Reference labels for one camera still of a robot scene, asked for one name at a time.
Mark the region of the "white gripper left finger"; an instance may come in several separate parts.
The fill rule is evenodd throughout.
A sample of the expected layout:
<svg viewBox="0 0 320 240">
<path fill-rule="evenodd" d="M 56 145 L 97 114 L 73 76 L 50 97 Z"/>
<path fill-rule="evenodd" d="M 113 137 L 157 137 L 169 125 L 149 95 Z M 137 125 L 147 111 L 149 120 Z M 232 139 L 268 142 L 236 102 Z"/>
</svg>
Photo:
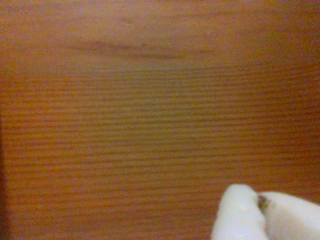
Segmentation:
<svg viewBox="0 0 320 240">
<path fill-rule="evenodd" d="M 266 240 L 266 220 L 258 194 L 244 184 L 230 185 L 222 195 L 213 224 L 212 240 Z"/>
</svg>

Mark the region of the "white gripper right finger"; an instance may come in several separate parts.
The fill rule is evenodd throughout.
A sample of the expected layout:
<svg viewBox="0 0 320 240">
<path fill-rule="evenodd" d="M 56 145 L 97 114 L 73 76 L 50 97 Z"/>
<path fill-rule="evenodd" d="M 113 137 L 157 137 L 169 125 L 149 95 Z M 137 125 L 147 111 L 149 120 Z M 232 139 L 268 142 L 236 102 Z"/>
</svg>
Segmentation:
<svg viewBox="0 0 320 240">
<path fill-rule="evenodd" d="M 279 192 L 262 192 L 266 232 L 271 240 L 318 240 L 320 206 Z"/>
</svg>

